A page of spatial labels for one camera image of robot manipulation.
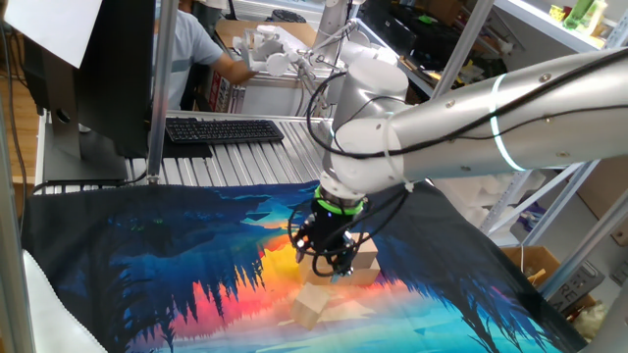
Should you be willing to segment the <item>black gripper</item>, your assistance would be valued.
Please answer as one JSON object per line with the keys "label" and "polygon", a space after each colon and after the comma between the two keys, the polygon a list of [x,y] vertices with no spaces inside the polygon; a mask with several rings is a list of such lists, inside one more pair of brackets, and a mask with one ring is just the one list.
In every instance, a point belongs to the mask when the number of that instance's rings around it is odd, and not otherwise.
{"label": "black gripper", "polygon": [[326,209],[313,210],[293,238],[295,261],[306,255],[335,256],[332,282],[348,279],[353,274],[355,241],[348,231],[355,226],[357,215],[337,214]]}

